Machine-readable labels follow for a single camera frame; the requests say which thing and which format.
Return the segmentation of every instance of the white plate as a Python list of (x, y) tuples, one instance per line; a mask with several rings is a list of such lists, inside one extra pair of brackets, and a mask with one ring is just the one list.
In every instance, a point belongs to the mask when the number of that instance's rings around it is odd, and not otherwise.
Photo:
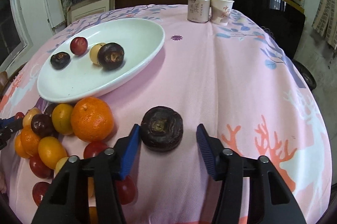
[[(88, 40), (88, 50), (80, 57), (70, 51), (70, 42), (75, 37)], [(164, 29), (146, 19), (119, 19), (90, 27), (65, 41), (51, 54), (61, 51), (70, 54), (70, 63), (64, 69), (55, 70), (48, 57), (37, 79), (38, 92), (45, 100), (57, 103), (106, 94), (142, 71), (159, 52), (164, 39)], [(120, 68), (106, 71), (91, 62), (89, 51), (101, 42), (116, 42), (124, 48), (124, 62)]]

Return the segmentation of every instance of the blue gripper pad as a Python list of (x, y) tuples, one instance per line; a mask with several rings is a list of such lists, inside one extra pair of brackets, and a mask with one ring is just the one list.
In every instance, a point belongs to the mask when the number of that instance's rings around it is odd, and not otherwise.
[(197, 127), (197, 142), (203, 156), (203, 161), (205, 163), (207, 173), (215, 180), (219, 180), (219, 154), (222, 152), (224, 147), (221, 141), (217, 138), (210, 137), (206, 132), (203, 124), (199, 124)]
[(134, 158), (140, 144), (139, 130), (140, 126), (138, 124), (135, 124), (131, 130), (130, 135), (126, 138), (123, 138), (127, 139), (128, 143), (126, 143), (124, 151), (121, 155), (121, 167), (119, 172), (121, 180), (124, 180), (125, 177), (130, 173), (132, 165), (134, 163)]

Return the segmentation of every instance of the paper cup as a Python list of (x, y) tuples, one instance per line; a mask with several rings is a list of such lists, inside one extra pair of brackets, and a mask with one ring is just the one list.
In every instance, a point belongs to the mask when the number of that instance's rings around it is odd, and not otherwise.
[(211, 22), (218, 25), (227, 25), (233, 0), (211, 0)]

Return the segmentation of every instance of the dark purple fruit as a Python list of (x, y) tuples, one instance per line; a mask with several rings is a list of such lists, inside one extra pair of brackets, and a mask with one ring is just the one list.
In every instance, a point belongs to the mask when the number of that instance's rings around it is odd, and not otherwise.
[(57, 70), (63, 69), (70, 63), (70, 55), (66, 52), (58, 52), (52, 55), (50, 63)]
[(171, 151), (183, 138), (183, 119), (176, 111), (165, 106), (147, 111), (140, 127), (140, 137), (152, 151)]
[(97, 59), (105, 69), (117, 69), (123, 63), (124, 49), (118, 43), (107, 43), (98, 51)]
[(47, 106), (47, 108), (45, 109), (45, 111), (43, 112), (45, 115), (47, 116), (52, 116), (52, 113), (55, 109), (55, 107), (57, 106), (57, 103), (51, 103), (50, 105)]
[(33, 132), (41, 138), (49, 137), (55, 133), (52, 118), (45, 114), (33, 116), (31, 127)]

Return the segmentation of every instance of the pink tablecloth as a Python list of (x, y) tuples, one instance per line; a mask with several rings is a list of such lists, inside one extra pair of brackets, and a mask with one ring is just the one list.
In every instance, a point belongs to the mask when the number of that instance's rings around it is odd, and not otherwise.
[[(24, 67), (1, 102), (1, 117), (44, 109), (36, 80), (42, 64), (63, 41), (105, 21), (134, 17), (163, 26), (163, 49), (135, 78), (102, 96), (116, 119), (117, 135), (129, 134), (151, 107), (165, 105), (183, 118), (181, 144), (159, 154), (142, 144), (132, 178), (137, 200), (123, 207), (128, 224), (210, 223), (221, 183), (207, 175), (195, 139), (203, 123), (211, 136), (245, 157), (269, 156), (289, 185), (308, 224), (328, 206), (331, 154), (317, 104), (291, 61), (254, 22), (233, 10), (226, 27), (186, 20), (187, 7), (137, 6), (81, 19), (43, 45)], [(68, 154), (83, 155), (86, 143), (65, 136)], [(37, 209), (33, 185), (41, 181), (29, 161), (14, 152), (13, 140), (1, 153), (10, 206), (23, 224)], [(245, 181), (241, 223), (247, 220)]]

